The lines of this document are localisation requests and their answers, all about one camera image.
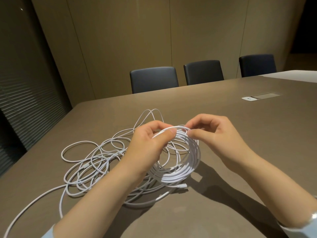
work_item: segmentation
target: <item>hand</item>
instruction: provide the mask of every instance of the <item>hand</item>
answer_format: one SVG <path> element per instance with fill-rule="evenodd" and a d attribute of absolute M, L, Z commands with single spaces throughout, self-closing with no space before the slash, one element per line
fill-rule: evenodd
<path fill-rule="evenodd" d="M 119 164 L 121 167 L 124 166 L 127 172 L 132 172 L 131 175 L 137 177 L 139 182 L 158 161 L 164 146 L 175 138 L 176 129 L 174 128 L 152 138 L 155 130 L 168 127 L 172 125 L 155 120 L 135 129 L 129 147 Z"/>
<path fill-rule="evenodd" d="M 227 117 L 199 114 L 189 120 L 185 127 L 191 129 L 187 132 L 189 137 L 207 144 L 233 172 L 236 172 L 237 164 L 256 155 Z"/>

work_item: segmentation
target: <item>cable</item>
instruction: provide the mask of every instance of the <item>cable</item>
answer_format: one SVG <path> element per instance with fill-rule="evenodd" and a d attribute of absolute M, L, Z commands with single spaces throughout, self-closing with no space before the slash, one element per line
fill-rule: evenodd
<path fill-rule="evenodd" d="M 48 193 L 60 188 L 64 188 L 64 191 L 61 195 L 61 199 L 59 202 L 60 218 L 63 218 L 62 202 L 65 194 L 71 197 L 76 197 L 88 192 L 103 176 L 105 176 L 109 172 L 110 162 L 115 159 L 120 161 L 122 156 L 124 156 L 127 147 L 125 146 L 125 143 L 123 141 L 131 141 L 131 139 L 127 138 L 126 136 L 132 135 L 137 127 L 144 124 L 148 116 L 152 115 L 153 120 L 155 120 L 153 114 L 154 111 L 157 111 L 160 114 L 161 120 L 164 122 L 163 116 L 158 109 L 147 109 L 141 114 L 133 128 L 128 128 L 117 132 L 114 136 L 112 136 L 112 138 L 103 141 L 100 145 L 92 141 L 79 141 L 64 148 L 61 152 L 61 158 L 68 163 L 74 163 L 74 165 L 66 172 L 63 178 L 65 184 L 46 191 L 45 193 L 37 197 L 35 200 L 33 200 L 30 204 L 28 204 L 27 207 L 25 207 L 11 222 L 4 235 L 4 238 L 7 238 L 10 229 L 12 228 L 14 223 L 31 205 L 33 205 L 35 202 L 37 202 L 39 199 L 41 199 Z M 186 184 L 182 184 L 181 182 L 185 180 L 196 169 L 200 162 L 200 149 L 198 146 L 198 141 L 188 137 L 187 130 L 189 128 L 186 128 L 182 125 L 169 127 L 164 130 L 161 130 L 160 132 L 155 134 L 153 138 L 170 128 L 176 128 L 177 132 L 175 139 L 169 142 L 167 146 L 163 149 L 163 151 L 167 152 L 168 154 L 167 161 L 164 164 L 160 164 L 160 162 L 158 161 L 153 165 L 153 167 L 148 172 L 148 175 L 145 176 L 144 183 L 141 184 L 139 187 L 135 188 L 128 195 L 128 200 L 124 202 L 125 205 L 130 207 L 148 206 L 163 199 L 171 192 L 173 192 L 173 190 L 176 188 L 187 187 Z M 84 159 L 81 160 L 67 160 L 64 157 L 65 153 L 69 149 L 82 144 L 93 144 L 96 147 Z M 105 150 L 104 147 L 106 145 L 112 145 L 114 149 Z M 170 161 L 170 150 L 173 150 L 176 154 L 176 164 L 170 168 L 164 168 L 164 166 L 166 166 Z M 182 154 L 180 152 L 186 152 L 183 158 L 181 158 Z M 69 190 L 70 187 L 77 187 L 78 190 L 72 193 Z M 134 203 L 134 201 L 141 195 L 156 192 L 162 189 L 163 187 L 169 187 L 170 189 L 154 200 L 150 200 L 143 203 Z"/>

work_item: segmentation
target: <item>shirt sleeve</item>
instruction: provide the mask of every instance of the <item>shirt sleeve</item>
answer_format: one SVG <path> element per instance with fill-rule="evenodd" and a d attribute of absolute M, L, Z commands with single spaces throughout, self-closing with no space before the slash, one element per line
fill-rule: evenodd
<path fill-rule="evenodd" d="M 286 228 L 281 226 L 283 231 L 289 238 L 316 238 L 317 237 L 317 218 L 313 218 L 311 222 L 300 229 Z"/>
<path fill-rule="evenodd" d="M 52 226 L 52 227 L 49 229 L 49 231 L 46 232 L 45 235 L 42 236 L 42 238 L 54 238 L 54 236 L 53 236 L 53 227 L 54 227 L 54 226 Z"/>

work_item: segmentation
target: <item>forearm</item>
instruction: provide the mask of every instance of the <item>forearm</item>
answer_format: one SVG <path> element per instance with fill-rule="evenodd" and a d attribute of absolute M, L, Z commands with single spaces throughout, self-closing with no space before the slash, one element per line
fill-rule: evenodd
<path fill-rule="evenodd" d="M 102 237 L 136 182 L 118 164 L 54 226 L 54 238 Z"/>
<path fill-rule="evenodd" d="M 281 170 L 253 154 L 240 165 L 238 174 L 287 227 L 300 228 L 317 211 L 317 200 Z"/>

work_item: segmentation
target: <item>chair backrest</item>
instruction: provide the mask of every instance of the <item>chair backrest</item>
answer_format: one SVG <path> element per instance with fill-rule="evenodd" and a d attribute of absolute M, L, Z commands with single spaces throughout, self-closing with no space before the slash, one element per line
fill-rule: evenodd
<path fill-rule="evenodd" d="M 221 81 L 224 79 L 219 60 L 191 62 L 184 65 L 187 85 Z"/>
<path fill-rule="evenodd" d="M 173 67 L 133 70 L 130 79 L 133 94 L 178 87 L 176 69 Z"/>
<path fill-rule="evenodd" d="M 256 54 L 239 57 L 242 77 L 276 73 L 273 54 Z"/>

